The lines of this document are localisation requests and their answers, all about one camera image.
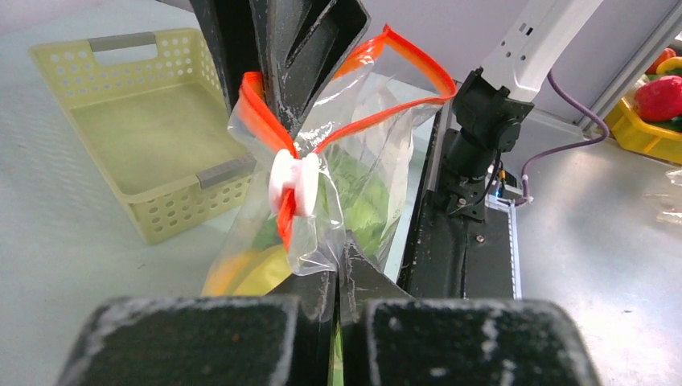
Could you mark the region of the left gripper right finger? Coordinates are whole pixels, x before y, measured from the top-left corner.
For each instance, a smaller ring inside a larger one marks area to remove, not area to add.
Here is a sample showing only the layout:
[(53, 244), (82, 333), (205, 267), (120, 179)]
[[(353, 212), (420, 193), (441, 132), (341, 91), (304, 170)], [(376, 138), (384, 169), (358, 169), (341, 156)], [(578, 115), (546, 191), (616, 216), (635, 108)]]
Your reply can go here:
[(573, 320), (536, 300), (414, 298), (349, 236), (339, 260), (346, 385), (598, 385)]

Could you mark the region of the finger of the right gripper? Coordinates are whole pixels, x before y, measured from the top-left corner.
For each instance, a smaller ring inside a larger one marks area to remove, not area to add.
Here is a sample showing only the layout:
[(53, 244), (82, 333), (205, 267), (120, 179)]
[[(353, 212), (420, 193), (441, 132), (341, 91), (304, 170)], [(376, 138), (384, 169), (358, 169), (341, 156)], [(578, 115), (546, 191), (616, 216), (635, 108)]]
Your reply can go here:
[(258, 9), (266, 1), (191, 0), (192, 10), (206, 40), (229, 112), (239, 99), (247, 72), (263, 73), (257, 42)]
[(250, 7), (265, 102), (295, 138), (370, 15), (358, 0), (252, 1)]

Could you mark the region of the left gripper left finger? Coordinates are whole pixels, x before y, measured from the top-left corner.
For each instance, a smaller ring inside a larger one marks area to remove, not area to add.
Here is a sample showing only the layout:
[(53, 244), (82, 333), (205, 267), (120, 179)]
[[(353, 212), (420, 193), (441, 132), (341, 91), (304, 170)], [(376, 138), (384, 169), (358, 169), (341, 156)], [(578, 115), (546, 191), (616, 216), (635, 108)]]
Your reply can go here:
[(60, 385), (328, 385), (336, 276), (260, 297), (125, 297), (80, 329)]

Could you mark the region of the yellow lemon toy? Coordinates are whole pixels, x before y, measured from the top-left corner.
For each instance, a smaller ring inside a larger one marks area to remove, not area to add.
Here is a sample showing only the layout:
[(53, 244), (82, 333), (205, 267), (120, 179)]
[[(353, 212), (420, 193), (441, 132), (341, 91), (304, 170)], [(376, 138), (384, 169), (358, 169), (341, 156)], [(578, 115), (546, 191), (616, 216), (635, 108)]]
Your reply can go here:
[(261, 296), (292, 274), (284, 247), (274, 245), (219, 259), (209, 270), (203, 296)]

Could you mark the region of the clear zip top bag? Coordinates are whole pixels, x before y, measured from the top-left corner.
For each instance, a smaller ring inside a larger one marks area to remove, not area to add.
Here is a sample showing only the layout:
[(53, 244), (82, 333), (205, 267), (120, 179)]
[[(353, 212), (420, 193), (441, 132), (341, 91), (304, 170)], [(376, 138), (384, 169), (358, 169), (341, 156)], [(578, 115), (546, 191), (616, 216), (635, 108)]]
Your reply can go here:
[(408, 194), (413, 133), (456, 92), (449, 73), (391, 27), (355, 48), (295, 136), (244, 74), (228, 132), (255, 158), (205, 296), (261, 296), (286, 278), (336, 273), (351, 232), (384, 271)]

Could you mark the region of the green cabbage toy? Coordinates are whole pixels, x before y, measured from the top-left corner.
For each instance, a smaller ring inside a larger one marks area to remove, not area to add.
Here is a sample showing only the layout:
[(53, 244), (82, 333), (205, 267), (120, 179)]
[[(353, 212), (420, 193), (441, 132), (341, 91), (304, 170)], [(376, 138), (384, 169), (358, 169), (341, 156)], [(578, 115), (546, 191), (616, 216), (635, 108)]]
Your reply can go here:
[(367, 164), (345, 150), (330, 150), (325, 158), (346, 229), (354, 233), (366, 255), (380, 260), (401, 213), (389, 208), (384, 168), (377, 161)]

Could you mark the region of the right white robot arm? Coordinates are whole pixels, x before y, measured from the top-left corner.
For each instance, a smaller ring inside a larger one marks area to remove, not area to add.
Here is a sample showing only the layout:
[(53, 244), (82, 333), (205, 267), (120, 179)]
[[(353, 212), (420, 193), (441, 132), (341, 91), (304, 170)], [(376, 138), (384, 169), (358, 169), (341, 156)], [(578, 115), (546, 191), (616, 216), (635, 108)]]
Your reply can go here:
[(595, 1), (531, 1), (500, 46), (461, 88), (412, 43), (385, 29), (361, 43), (370, 16), (360, 1), (194, 1), (191, 6), (212, 54), (226, 104), (254, 113), (253, 131), (275, 150), (293, 140), (322, 90), (355, 71), (382, 44), (415, 59), (441, 88), (430, 104), (453, 101), (468, 134), (483, 145), (521, 122), (544, 78), (597, 8)]

